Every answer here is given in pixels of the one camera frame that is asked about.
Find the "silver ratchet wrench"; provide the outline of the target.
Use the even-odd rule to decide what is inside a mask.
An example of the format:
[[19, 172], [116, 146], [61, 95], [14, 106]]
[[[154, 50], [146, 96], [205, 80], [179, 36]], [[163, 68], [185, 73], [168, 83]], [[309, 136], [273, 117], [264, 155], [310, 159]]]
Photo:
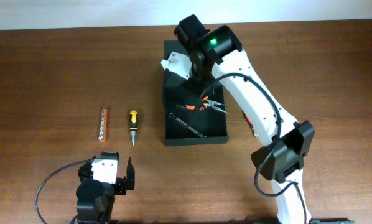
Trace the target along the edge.
[[181, 127], [188, 129], [189, 131], [193, 132], [200, 138], [205, 138], [206, 136], [202, 134], [201, 132], [197, 131], [195, 128], [191, 127], [189, 124], [181, 120], [179, 117], [174, 115], [173, 113], [169, 114], [169, 118], [173, 121], [175, 121], [177, 124], [181, 125]]

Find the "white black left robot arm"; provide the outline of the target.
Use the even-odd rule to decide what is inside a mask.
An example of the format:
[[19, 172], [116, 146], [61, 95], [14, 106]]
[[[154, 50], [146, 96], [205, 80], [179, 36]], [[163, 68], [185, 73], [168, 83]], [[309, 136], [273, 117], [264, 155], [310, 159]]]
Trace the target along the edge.
[[78, 223], [111, 223], [116, 196], [135, 188], [135, 170], [128, 159], [126, 175], [118, 177], [119, 154], [102, 152], [78, 170], [80, 185], [76, 190]]

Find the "black yellow stubby screwdriver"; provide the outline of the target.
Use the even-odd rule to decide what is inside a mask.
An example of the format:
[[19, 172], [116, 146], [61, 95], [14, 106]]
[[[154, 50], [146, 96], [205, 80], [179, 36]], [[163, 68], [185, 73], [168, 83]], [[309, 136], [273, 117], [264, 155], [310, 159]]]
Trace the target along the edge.
[[131, 135], [131, 143], [134, 146], [136, 143], [138, 126], [138, 113], [136, 110], [131, 110], [129, 113], [129, 132]]

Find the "orange black needle nose pliers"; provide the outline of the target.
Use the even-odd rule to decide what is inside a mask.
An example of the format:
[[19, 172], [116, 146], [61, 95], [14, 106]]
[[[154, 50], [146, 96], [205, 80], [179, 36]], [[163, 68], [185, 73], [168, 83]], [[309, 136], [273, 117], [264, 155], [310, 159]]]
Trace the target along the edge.
[[[221, 113], [228, 114], [228, 112], [224, 109], [224, 107], [226, 107], [226, 105], [223, 104], [223, 103], [220, 103], [220, 102], [217, 102], [217, 101], [214, 101], [214, 100], [210, 100], [207, 96], [202, 99], [202, 102], [203, 102], [202, 105], [198, 106], [198, 109], [200, 111], [207, 110], [207, 109], [211, 108], [211, 109], [219, 111]], [[177, 105], [177, 107], [182, 108], [182, 109], [186, 109], [186, 110], [194, 110], [196, 108], [195, 105]]]

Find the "red black cutting pliers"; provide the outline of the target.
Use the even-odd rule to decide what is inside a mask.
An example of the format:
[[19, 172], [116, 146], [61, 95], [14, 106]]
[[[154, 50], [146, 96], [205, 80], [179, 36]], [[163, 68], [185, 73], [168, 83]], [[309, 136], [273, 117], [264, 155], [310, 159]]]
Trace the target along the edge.
[[249, 126], [249, 129], [251, 130], [253, 136], [256, 138], [258, 136], [258, 134], [255, 132], [254, 126], [253, 126], [251, 120], [249, 119], [249, 117], [246, 115], [245, 112], [243, 112], [243, 117], [246, 120], [246, 122], [247, 122], [247, 124]]

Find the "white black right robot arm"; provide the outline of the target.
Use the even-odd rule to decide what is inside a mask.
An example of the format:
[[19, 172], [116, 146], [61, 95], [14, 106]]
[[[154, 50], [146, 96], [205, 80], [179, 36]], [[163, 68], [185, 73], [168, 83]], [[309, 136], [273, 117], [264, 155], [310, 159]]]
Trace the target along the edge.
[[174, 34], [186, 53], [172, 53], [168, 69], [182, 77], [184, 87], [198, 97], [195, 109], [200, 109], [202, 98], [215, 85], [225, 87], [262, 144], [251, 155], [257, 191], [276, 199], [279, 223], [310, 223], [302, 175], [315, 134], [312, 124], [298, 122], [275, 99], [228, 26], [209, 30], [192, 14], [179, 22]]

